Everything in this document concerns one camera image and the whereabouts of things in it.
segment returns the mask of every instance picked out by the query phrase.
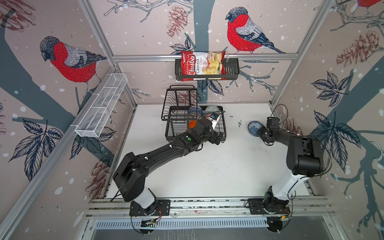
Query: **black dish rack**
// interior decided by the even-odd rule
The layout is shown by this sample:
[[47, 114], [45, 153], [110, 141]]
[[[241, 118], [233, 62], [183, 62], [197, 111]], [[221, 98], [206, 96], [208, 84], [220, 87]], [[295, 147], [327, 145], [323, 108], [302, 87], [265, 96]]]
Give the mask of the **black dish rack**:
[[182, 75], [181, 59], [175, 59], [175, 75], [176, 79], [181, 81], [183, 78], [224, 78], [222, 80], [236, 80], [240, 74], [238, 58], [224, 58], [223, 66], [226, 74], [213, 75]]
[[[190, 121], [197, 120], [197, 118], [191, 118], [188, 114], [188, 109], [191, 106], [197, 106], [197, 89], [195, 86], [171, 85], [167, 89], [161, 119], [167, 121], [166, 139], [168, 141], [172, 141], [177, 135], [187, 131]], [[220, 109], [221, 114], [220, 122], [216, 124], [215, 131], [224, 133], [222, 137], [223, 142], [227, 137], [224, 111], [223, 107], [217, 107]]]

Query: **bird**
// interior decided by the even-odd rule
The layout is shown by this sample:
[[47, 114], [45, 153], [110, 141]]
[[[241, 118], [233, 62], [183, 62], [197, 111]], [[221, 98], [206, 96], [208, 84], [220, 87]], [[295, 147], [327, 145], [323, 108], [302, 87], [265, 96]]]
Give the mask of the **bird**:
[[[342, 5], [342, 4], [347, 3], [349, 1], [352, 1], [352, 0], [343, 1], [343, 2], [339, 3], [339, 5]], [[381, 0], [354, 0], [354, 1], [357, 2], [356, 3], [357, 6], [355, 5], [355, 6], [352, 7], [352, 8], [355, 8], [355, 9], [354, 10], [351, 9], [351, 12], [352, 12], [351, 16], [355, 15], [355, 12], [356, 12], [356, 10], [359, 7], [365, 7], [365, 8], [367, 8], [367, 13], [364, 15], [364, 17], [365, 17], [367, 15], [372, 15], [372, 13], [369, 12], [369, 7], [374, 5], [374, 4], [376, 4], [376, 3], [378, 3]]]
[[252, 22], [248, 11], [244, 7], [232, 8], [227, 14], [229, 43], [240, 51], [253, 53], [256, 49], [269, 48], [278, 53], [284, 53], [277, 49], [265, 36], [263, 30]]
[[41, 41], [40, 51], [44, 61], [50, 60], [66, 79], [87, 84], [83, 97], [86, 93], [92, 93], [88, 90], [88, 81], [93, 75], [97, 76], [98, 64], [107, 59], [99, 54], [88, 52], [84, 48], [72, 47], [60, 42], [53, 36], [48, 36]]

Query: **white mesh shelf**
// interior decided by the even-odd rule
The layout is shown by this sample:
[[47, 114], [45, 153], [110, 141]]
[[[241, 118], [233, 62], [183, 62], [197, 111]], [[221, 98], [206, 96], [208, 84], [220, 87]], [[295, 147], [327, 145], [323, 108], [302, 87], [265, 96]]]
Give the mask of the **white mesh shelf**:
[[75, 130], [80, 137], [100, 136], [126, 84], [125, 74], [111, 74]]

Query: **orange object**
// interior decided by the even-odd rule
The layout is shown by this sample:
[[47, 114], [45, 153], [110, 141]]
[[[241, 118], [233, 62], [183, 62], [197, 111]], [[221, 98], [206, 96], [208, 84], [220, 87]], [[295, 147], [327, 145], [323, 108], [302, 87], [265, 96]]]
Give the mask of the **orange object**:
[[196, 126], [197, 120], [192, 120], [189, 122], [189, 128], [194, 128]]

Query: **bag of chips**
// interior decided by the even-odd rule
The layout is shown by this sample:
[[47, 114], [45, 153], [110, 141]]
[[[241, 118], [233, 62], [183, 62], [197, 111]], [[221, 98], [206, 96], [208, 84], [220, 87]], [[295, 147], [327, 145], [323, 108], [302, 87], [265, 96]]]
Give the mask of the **bag of chips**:
[[[223, 68], [224, 52], [181, 52], [182, 75], [225, 74]], [[182, 81], [205, 80], [205, 78], [183, 78]]]

